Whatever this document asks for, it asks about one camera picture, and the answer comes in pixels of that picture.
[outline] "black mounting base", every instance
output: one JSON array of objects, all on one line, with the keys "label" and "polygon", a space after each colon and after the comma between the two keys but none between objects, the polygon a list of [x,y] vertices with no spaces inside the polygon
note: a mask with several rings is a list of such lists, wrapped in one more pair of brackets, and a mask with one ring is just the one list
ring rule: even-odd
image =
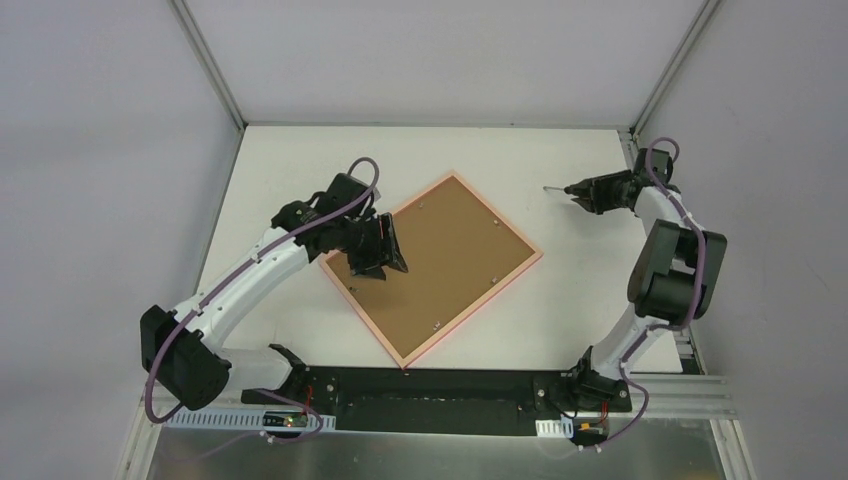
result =
[{"label": "black mounting base", "polygon": [[[565,395],[564,374],[540,370],[430,370],[307,367],[295,372],[279,395],[334,415],[337,430],[458,435],[535,436],[536,420],[559,418],[577,407]],[[247,404],[275,405],[252,390]],[[581,407],[581,412],[600,412]],[[609,403],[629,412],[630,399]]]},{"label": "black mounting base", "polygon": [[560,410],[595,412],[606,403],[611,412],[629,412],[631,405],[627,383],[596,372],[592,368],[592,348],[587,348],[577,365],[563,374],[562,382],[551,387],[553,405]]}]

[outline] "red wire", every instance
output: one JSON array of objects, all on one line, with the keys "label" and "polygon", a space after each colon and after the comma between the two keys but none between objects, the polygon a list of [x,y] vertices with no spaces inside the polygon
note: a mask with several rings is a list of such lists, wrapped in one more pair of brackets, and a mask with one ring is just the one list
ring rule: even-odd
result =
[{"label": "red wire", "polygon": [[[306,401],[303,402],[303,404],[306,405],[307,407],[309,407],[311,402],[312,402],[312,385],[309,385],[309,386],[306,387]],[[301,412],[301,415],[306,415],[306,410]]]}]

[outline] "white table surface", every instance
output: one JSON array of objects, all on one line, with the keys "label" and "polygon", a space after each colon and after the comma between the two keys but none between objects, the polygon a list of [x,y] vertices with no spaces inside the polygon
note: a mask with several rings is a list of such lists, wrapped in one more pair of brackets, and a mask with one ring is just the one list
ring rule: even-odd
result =
[{"label": "white table surface", "polygon": [[[542,191],[625,168],[618,134],[606,130],[249,127],[201,287],[253,245],[280,207],[325,190],[361,156],[380,165],[379,211],[456,170],[544,251],[411,368],[569,368],[620,317],[645,240],[641,222],[625,210],[589,214],[565,194]],[[371,179],[367,165],[355,174]],[[308,364],[396,366],[318,265],[272,291],[226,346],[269,343]],[[673,337],[658,339],[635,370],[680,372]]]}]

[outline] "aluminum frame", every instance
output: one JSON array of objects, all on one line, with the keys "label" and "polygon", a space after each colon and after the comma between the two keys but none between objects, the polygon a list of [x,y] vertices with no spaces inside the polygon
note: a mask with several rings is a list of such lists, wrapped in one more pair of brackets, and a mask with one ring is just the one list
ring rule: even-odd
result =
[{"label": "aluminum frame", "polygon": [[645,102],[645,106],[642,107],[642,111],[639,112],[639,116],[636,117],[636,121],[630,129],[637,140],[639,134],[642,133],[645,125],[650,121],[660,102],[665,97],[666,92],[668,92],[669,87],[677,76],[677,72],[680,71],[680,67],[689,58],[689,54],[692,53],[698,40],[710,24],[710,20],[713,19],[716,11],[718,11],[718,7],[723,2],[724,0],[704,0],[701,4],[698,13],[695,14],[695,18],[683,35],[683,40],[680,41],[677,49],[671,55],[671,60],[665,66],[659,81],[657,81],[654,90],[648,97],[648,101]]},{"label": "aluminum frame", "polygon": [[186,3],[186,0],[168,0],[168,4],[173,10],[174,16],[176,16],[177,22],[180,24],[180,28],[185,33],[186,40],[197,57],[200,67],[206,73],[207,80],[209,80],[212,89],[215,90],[215,94],[218,95],[221,105],[227,111],[236,129],[239,132],[244,132],[247,122],[241,114],[232,90],[230,90],[227,81],[224,79],[224,75],[221,73],[218,62],[215,61],[215,57],[209,49],[209,44],[203,38],[203,33],[200,31],[200,27],[197,25],[197,21],[194,19],[188,3]]},{"label": "aluminum frame", "polygon": [[[644,418],[664,418],[674,420],[701,419],[710,420],[716,448],[722,462],[725,475],[729,479],[756,479],[751,468],[747,447],[741,435],[733,398],[727,379],[713,375],[675,375],[675,374],[634,374],[633,380],[646,387],[651,395],[648,410]],[[633,411],[629,413],[611,413],[613,418],[632,418],[643,397],[632,392]],[[154,390],[154,402],[159,414],[173,408],[176,400],[165,390]],[[265,406],[244,405],[237,395],[219,397],[207,407],[210,412],[243,412],[256,414],[264,412]],[[279,411],[278,406],[268,409]],[[209,429],[208,422],[204,429]],[[156,443],[162,430],[161,425],[148,422],[144,408],[139,406],[135,423],[122,457],[120,468],[115,476],[119,480],[147,478],[153,459]]]}]

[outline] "cable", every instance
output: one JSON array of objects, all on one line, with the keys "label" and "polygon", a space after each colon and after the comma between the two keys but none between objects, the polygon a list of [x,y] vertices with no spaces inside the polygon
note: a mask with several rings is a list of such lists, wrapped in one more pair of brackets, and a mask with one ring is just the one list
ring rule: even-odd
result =
[{"label": "cable", "polygon": [[255,437],[255,436],[258,436],[258,435],[259,435],[259,433],[257,433],[257,432],[244,432],[237,437],[233,437],[233,438],[227,440],[226,442],[218,445],[217,447],[211,448],[211,449],[209,449],[209,450],[207,450],[207,451],[205,451],[201,454],[195,455],[193,457],[174,458],[174,457],[168,455],[167,453],[165,453],[164,449],[162,451],[158,451],[157,453],[159,455],[161,455],[162,458],[168,460],[169,462],[191,463],[191,462],[203,460],[204,458],[207,458],[207,457],[211,457],[212,455],[215,455],[216,453],[220,452],[221,450],[224,450],[225,448],[229,447],[230,445],[233,445],[234,443],[238,443],[238,442],[244,440],[245,438]]},{"label": "cable", "polygon": [[312,403],[312,385],[306,387],[306,406],[311,407]]},{"label": "cable", "polygon": [[601,424],[602,424],[602,423],[604,423],[604,421],[605,421],[608,417],[609,417],[609,403],[604,402],[604,403],[601,405],[601,419],[598,421],[598,423],[601,423]]},{"label": "cable", "polygon": [[365,206],[365,209],[362,210],[362,211],[367,212],[373,206],[374,206],[374,195],[371,195],[370,197],[368,197],[368,204]]},{"label": "cable", "polygon": [[312,204],[315,203],[315,200],[318,200],[319,198],[321,198],[322,195],[324,195],[326,193],[327,192],[315,192],[315,193],[313,193],[312,196],[309,197],[309,200],[306,201],[306,204],[309,205],[310,207],[313,207],[314,205],[312,205]]},{"label": "cable", "polygon": [[563,410],[562,408],[559,407],[559,405],[554,403],[554,401],[551,400],[550,397],[548,397],[548,405],[554,407],[554,410],[556,410],[557,413],[559,413],[560,415],[562,415],[563,417],[565,417],[569,420],[574,420],[575,418],[577,418],[577,414],[579,413],[576,408],[574,409],[574,415],[569,415],[569,414],[565,413],[565,410]]},{"label": "cable", "polygon": [[663,185],[663,183],[660,181],[659,178],[657,178],[657,175],[654,173],[654,163],[652,158],[653,151],[654,147],[660,142],[668,142],[674,146],[674,157],[671,160],[672,164],[674,164],[674,162],[677,161],[677,157],[680,156],[680,145],[676,141],[669,137],[659,137],[653,142],[651,142],[650,145],[648,145],[648,151],[645,155],[645,169],[647,170],[648,176],[651,178],[651,181],[654,182],[654,185],[657,187],[657,190],[659,190],[660,193],[662,193],[663,195],[665,195],[666,198],[668,198],[668,200],[674,206],[674,209],[677,210],[677,213],[680,214],[680,218],[683,220],[683,223],[685,223],[686,226],[689,227],[689,229],[691,229],[692,232],[695,233],[695,237],[698,240],[698,260],[695,264],[694,291],[692,293],[692,300],[689,302],[689,309],[686,311],[686,316],[683,318],[683,322],[681,322],[679,326],[672,327],[669,325],[652,325],[648,327],[645,333],[643,333],[635,342],[633,342],[633,345],[631,345],[630,348],[628,348],[627,351],[624,352],[624,355],[621,356],[621,363],[619,364],[618,371],[621,375],[622,380],[624,380],[624,382],[628,386],[642,392],[642,395],[644,396],[644,401],[642,402],[642,407],[639,408],[639,412],[636,413],[636,416],[634,416],[630,420],[630,422],[627,423],[627,425],[625,425],[621,430],[615,432],[603,442],[595,445],[598,451],[600,451],[600,448],[602,446],[609,444],[610,442],[612,442],[616,438],[619,438],[625,432],[630,430],[630,428],[633,427],[633,425],[635,425],[636,422],[638,422],[648,410],[648,402],[650,401],[651,395],[648,393],[648,390],[645,387],[637,384],[636,382],[631,380],[630,377],[627,375],[627,362],[630,360],[630,357],[632,357],[633,354],[636,353],[636,351],[639,349],[639,347],[641,347],[642,344],[645,343],[645,340],[647,340],[648,335],[654,334],[653,332],[655,330],[681,331],[688,327],[689,324],[692,323],[692,320],[695,318],[695,312],[698,310],[698,305],[701,303],[701,288],[703,287],[704,283],[704,265],[706,264],[707,256],[707,240],[704,237],[704,232],[702,232],[701,229],[698,228],[698,226],[692,220],[691,214],[686,210],[683,204],[680,203],[677,197],[671,194],[669,189],[666,188],[665,185]]},{"label": "cable", "polygon": [[[330,220],[343,215],[345,212],[351,210],[356,205],[367,199],[374,192],[374,188],[377,186],[377,180],[379,180],[380,178],[380,168],[377,166],[377,162],[375,162],[374,160],[368,157],[362,157],[351,164],[350,169],[348,169],[348,174],[353,173],[353,170],[356,168],[356,166],[363,162],[370,163],[371,166],[374,168],[374,178],[371,180],[371,184],[368,186],[368,188],[365,189],[365,191],[362,192],[360,196],[358,196],[349,204],[339,208],[335,212],[323,217],[319,217],[318,219],[307,223],[306,225],[302,225],[268,244],[265,248],[258,252],[256,260],[249,259],[243,264],[239,265],[235,270],[233,270],[229,275],[227,275],[227,277],[221,283],[216,285],[211,292],[209,292],[205,297],[203,297],[198,303],[199,308],[203,309],[204,307],[209,305],[209,303],[218,294],[220,294],[229,284],[235,281],[235,279],[238,278],[239,275],[244,273],[255,263],[259,263],[260,261],[262,261],[263,257],[265,257],[268,252],[274,250],[281,244],[291,240],[292,238],[295,238],[297,235],[300,235],[301,233],[309,230],[310,228],[317,227],[318,225],[329,222]],[[165,338],[165,341],[162,342],[162,346],[159,347],[159,350],[156,352],[156,357],[153,359],[153,363],[150,366],[150,372],[147,375],[147,381],[144,383],[144,413],[147,415],[147,418],[152,423],[159,424],[167,422],[183,407],[182,402],[180,402],[177,404],[176,407],[174,407],[173,410],[166,413],[164,416],[157,417],[156,414],[153,412],[153,385],[156,382],[156,375],[159,373],[159,367],[162,365],[162,359],[165,357],[165,353],[168,352],[168,349],[171,347],[171,344],[174,343],[174,340],[177,338],[177,335],[183,330],[185,330],[186,326],[197,316],[197,313],[198,312],[196,310],[191,310],[186,315],[186,317],[182,321],[180,321],[176,327],[174,327],[168,337]]]},{"label": "cable", "polygon": [[270,398],[272,398],[272,399],[274,399],[278,402],[285,403],[285,404],[291,405],[293,407],[299,407],[299,408],[303,409],[304,412],[312,415],[313,417],[315,417],[316,420],[318,420],[318,428],[316,428],[315,430],[309,431],[309,432],[302,432],[300,435],[298,435],[294,438],[277,438],[277,437],[269,436],[268,437],[269,439],[273,438],[273,443],[284,445],[284,444],[287,444],[287,443],[302,442],[304,440],[308,440],[308,439],[314,437],[315,435],[318,435],[321,432],[321,430],[324,429],[324,418],[321,417],[321,415],[319,415],[318,412],[316,412],[312,407],[304,405],[300,402],[295,402],[294,400],[290,400],[290,399],[283,397],[281,395],[277,395],[276,393],[274,393],[270,390],[266,390],[264,388],[257,388],[256,391],[261,393],[262,395],[265,395],[266,397],[270,397]]}]

